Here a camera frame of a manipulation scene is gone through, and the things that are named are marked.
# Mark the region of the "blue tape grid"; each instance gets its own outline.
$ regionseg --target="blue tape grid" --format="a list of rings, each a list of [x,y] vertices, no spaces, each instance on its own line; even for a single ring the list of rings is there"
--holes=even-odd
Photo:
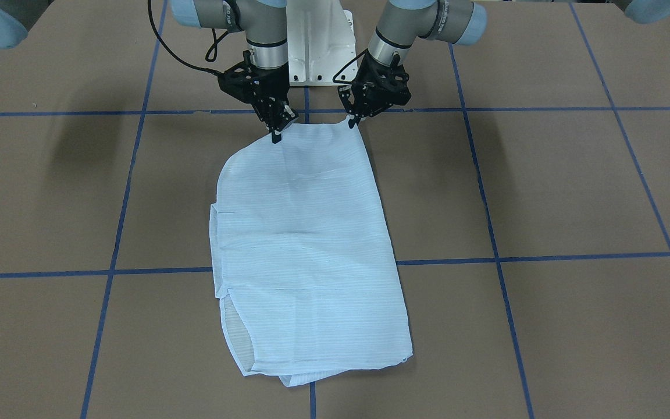
[[[668,250],[670,252],[670,237],[668,236],[668,231],[665,228],[665,224],[663,223],[663,219],[661,218],[660,212],[658,210],[658,206],[656,205],[656,201],[653,198],[653,194],[651,193],[651,188],[648,186],[648,181],[646,180],[646,176],[643,174],[643,170],[640,169],[640,162],[637,160],[637,156],[635,155],[635,149],[632,146],[632,143],[630,143],[630,137],[627,135],[627,130],[625,130],[625,125],[622,123],[622,119],[619,117],[619,110],[616,108],[614,105],[614,99],[612,99],[612,95],[609,92],[609,87],[607,87],[607,82],[604,80],[604,74],[601,73],[601,68],[598,66],[598,62],[596,61],[596,56],[593,55],[593,50],[591,49],[591,45],[588,42],[588,38],[586,37],[586,32],[583,29],[582,24],[580,23],[580,19],[578,17],[578,14],[575,13],[575,8],[572,6],[572,3],[569,3],[570,11],[572,13],[573,18],[575,19],[575,24],[577,24],[578,29],[580,31],[580,35],[583,37],[583,42],[586,44],[586,48],[588,50],[588,55],[591,56],[591,61],[593,61],[593,66],[596,67],[596,74],[598,74],[598,79],[601,80],[601,85],[604,87],[604,92],[607,95],[607,99],[609,99],[609,105],[611,106],[611,111],[614,112],[614,116],[616,117],[617,124],[619,125],[619,130],[622,132],[622,138],[625,140],[625,143],[627,144],[627,149],[630,152],[630,157],[632,157],[632,162],[635,165],[635,169],[637,170],[638,176],[640,176],[640,182],[643,184],[643,188],[646,191],[646,194],[648,194],[648,201],[651,203],[651,208],[653,209],[653,213],[656,215],[656,220],[658,220],[658,225],[660,226],[660,229],[663,233],[663,238],[665,239],[665,242],[668,245]]]
[[[167,13],[167,0],[162,4],[162,17],[159,19],[159,30],[165,26],[165,15]],[[82,402],[82,412],[80,419],[86,419],[87,410],[90,408],[90,397],[92,392],[92,385],[95,382],[95,371],[98,364],[98,356],[100,355],[100,345],[102,342],[103,330],[105,328],[105,318],[107,315],[108,303],[110,302],[110,291],[112,289],[112,281],[115,277],[115,265],[117,264],[117,254],[120,250],[120,239],[123,236],[123,224],[126,220],[126,211],[128,208],[128,198],[131,193],[131,179],[133,177],[133,168],[136,166],[136,154],[138,153],[138,146],[141,144],[141,133],[144,131],[144,120],[146,120],[147,107],[149,106],[149,94],[151,93],[152,79],[154,78],[154,68],[156,67],[156,59],[159,55],[159,40],[154,42],[154,53],[152,54],[151,65],[149,66],[149,76],[147,77],[146,91],[144,92],[144,103],[141,106],[141,117],[138,120],[138,128],[136,129],[136,140],[133,144],[133,154],[131,155],[131,164],[128,168],[128,178],[126,180],[126,188],[123,193],[123,204],[120,207],[120,218],[117,222],[117,232],[115,233],[115,247],[112,252],[110,260],[110,269],[105,284],[105,294],[103,296],[103,303],[100,312],[100,321],[98,323],[98,331],[95,337],[95,348],[92,351],[92,359],[90,363],[90,373],[87,375],[87,384],[84,390],[84,400]]]
[[[470,151],[472,153],[472,162],[475,166],[475,171],[477,173],[477,186],[479,188],[480,198],[482,199],[482,205],[484,206],[484,215],[486,216],[487,221],[487,232],[490,235],[490,243],[493,248],[493,258],[495,263],[495,269],[498,273],[498,281],[500,282],[500,291],[503,296],[503,303],[505,304],[505,316],[508,319],[508,330],[511,333],[511,341],[514,345],[514,353],[516,354],[516,366],[518,366],[519,378],[521,379],[521,387],[523,388],[523,395],[526,401],[526,411],[529,414],[529,419],[534,419],[534,408],[532,406],[532,396],[529,393],[529,385],[526,382],[526,371],[523,367],[523,359],[521,357],[521,347],[519,347],[518,337],[516,337],[516,326],[514,325],[514,315],[511,310],[511,301],[508,299],[508,290],[505,288],[505,276],[503,276],[503,265],[500,261],[500,255],[498,254],[498,246],[495,241],[495,233],[493,231],[493,221],[490,215],[490,207],[487,206],[487,197],[484,193],[484,184],[482,183],[482,173],[479,166],[479,161],[477,159],[477,151],[474,145],[474,138],[472,136],[472,126],[470,124],[470,116],[467,112],[467,105],[465,103],[465,94],[462,90],[462,79],[459,76],[459,70],[457,66],[457,59],[454,56],[454,47],[448,44],[449,54],[451,55],[451,63],[454,67],[454,77],[457,79],[457,91],[459,95],[459,102],[462,104],[462,117],[465,120],[465,128],[467,129],[467,138],[470,143]]]
[[[607,95],[610,106],[540,106],[540,107],[467,107],[462,92],[461,80],[458,74],[457,61],[455,60],[454,50],[449,46],[450,55],[452,58],[452,64],[454,64],[455,78],[457,79],[457,90],[460,97],[460,103],[462,104],[461,108],[393,108],[388,109],[388,112],[457,112],[461,113],[465,121],[465,128],[468,133],[468,140],[470,141],[470,147],[472,151],[473,163],[476,168],[476,174],[478,177],[478,188],[480,195],[486,209],[486,218],[487,218],[487,228],[489,229],[489,235],[491,238],[491,243],[493,247],[494,257],[492,258],[465,258],[465,259],[445,259],[445,260],[401,260],[397,262],[397,265],[408,266],[408,265],[452,265],[452,264],[466,264],[466,263],[494,263],[497,267],[498,278],[500,281],[500,286],[502,290],[502,296],[505,303],[506,315],[508,318],[508,326],[511,332],[511,339],[514,343],[514,352],[516,353],[516,362],[518,363],[519,376],[521,376],[521,381],[524,390],[524,396],[526,398],[527,409],[529,417],[533,419],[534,411],[532,408],[532,401],[529,394],[529,388],[526,383],[526,374],[523,369],[523,360],[521,357],[521,350],[519,349],[518,338],[516,337],[515,327],[513,323],[513,313],[511,311],[510,301],[508,299],[508,293],[505,288],[505,279],[503,276],[503,266],[502,263],[510,262],[540,262],[540,261],[559,261],[559,260],[606,260],[606,259],[629,259],[629,258],[644,258],[644,257],[669,257],[670,258],[670,236],[668,236],[667,229],[665,224],[660,216],[660,212],[657,208],[656,202],[652,196],[651,190],[648,186],[646,178],[640,170],[640,164],[635,154],[635,149],[630,143],[627,131],[625,130],[622,119],[619,116],[619,111],[670,111],[670,106],[616,106],[614,100],[612,100],[611,93],[609,88],[604,80],[603,73],[601,72],[596,57],[593,54],[593,50],[588,42],[588,39],[585,35],[585,30],[583,29],[580,19],[575,13],[575,8],[572,5],[569,5],[572,15],[574,16],[575,23],[577,24],[580,35],[584,40],[590,58],[593,61],[593,65],[596,68],[599,80],[601,85],[603,85],[604,92]],[[167,10],[167,1],[165,0],[162,5],[162,17],[160,18],[159,31],[162,32],[165,22],[165,15]],[[90,403],[91,387],[94,381],[95,369],[97,366],[98,355],[101,344],[102,332],[104,330],[105,316],[107,312],[107,307],[109,303],[110,290],[112,288],[112,279],[115,275],[131,275],[131,274],[177,274],[177,273],[188,273],[188,272],[211,272],[211,267],[188,267],[188,268],[144,268],[144,269],[116,269],[117,254],[120,249],[120,237],[122,236],[123,223],[125,221],[125,215],[127,211],[128,199],[130,196],[131,188],[131,179],[133,175],[133,168],[136,164],[136,154],[138,152],[138,146],[141,141],[141,133],[143,131],[144,119],[146,115],[188,115],[194,114],[196,112],[206,112],[210,114],[248,114],[254,113],[251,109],[183,109],[182,111],[175,111],[175,109],[166,109],[165,111],[149,111],[147,109],[149,94],[151,93],[151,84],[152,77],[154,76],[154,68],[156,66],[156,59],[159,52],[159,43],[156,42],[154,47],[154,55],[152,56],[151,68],[149,69],[149,77],[147,79],[146,91],[144,93],[144,103],[140,111],[63,111],[63,112],[0,112],[0,117],[17,117],[17,116],[111,116],[111,115],[139,115],[139,124],[136,133],[136,140],[133,148],[133,154],[131,158],[131,164],[129,169],[129,174],[127,178],[126,188],[123,195],[123,204],[122,211],[120,212],[119,226],[117,226],[117,232],[115,236],[115,247],[112,254],[112,259],[110,262],[110,268],[107,270],[95,270],[95,271],[43,271],[43,272],[11,272],[11,273],[0,273],[0,279],[3,278],[55,278],[56,276],[102,276],[107,275],[108,279],[106,282],[106,288],[104,293],[103,305],[101,308],[100,322],[98,324],[98,332],[95,337],[95,348],[93,350],[90,373],[88,374],[87,385],[85,388],[85,397],[83,400],[81,418],[86,418],[86,413],[88,410],[88,404]],[[492,228],[492,220],[490,215],[489,206],[487,206],[486,195],[484,194],[484,185],[482,183],[482,173],[479,167],[479,162],[476,156],[476,150],[474,147],[471,124],[469,121],[468,113],[469,112],[535,112],[535,111],[612,111],[617,119],[619,129],[621,130],[622,137],[625,140],[625,143],[628,146],[628,151],[630,156],[633,159],[633,164],[635,169],[638,170],[640,175],[641,183],[643,188],[646,191],[651,207],[656,215],[659,226],[662,230],[665,241],[667,241],[668,252],[650,252],[650,253],[630,253],[630,254],[585,254],[585,255],[533,255],[532,257],[500,257],[497,251],[497,245],[495,242],[494,231]],[[305,88],[305,109],[303,109],[303,114],[305,116],[305,123],[309,123],[309,115],[312,113],[344,113],[342,109],[311,109],[309,108],[309,88]],[[309,411],[311,411],[311,418],[316,417],[316,385],[314,383],[309,384]]]

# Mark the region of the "light blue striped fabric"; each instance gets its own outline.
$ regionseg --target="light blue striped fabric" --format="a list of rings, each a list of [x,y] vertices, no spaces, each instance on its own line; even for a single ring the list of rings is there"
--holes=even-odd
[[[357,128],[292,125],[226,162],[212,205],[213,281],[245,376],[286,386],[412,356],[407,311]]]

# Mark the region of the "gray robot arm segment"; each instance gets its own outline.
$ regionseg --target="gray robot arm segment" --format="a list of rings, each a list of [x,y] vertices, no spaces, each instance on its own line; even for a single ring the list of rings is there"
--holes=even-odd
[[[484,8],[468,0],[390,0],[369,43],[369,53],[385,66],[396,54],[402,64],[417,37],[471,45],[481,37],[486,23]]]
[[[53,3],[54,0],[0,0],[0,9],[20,21],[27,31],[35,26],[35,22],[45,12],[45,9]]]
[[[288,62],[286,0],[171,0],[185,26],[245,31],[251,62],[277,69]]]
[[[640,24],[670,16],[670,0],[612,0],[625,16]]]

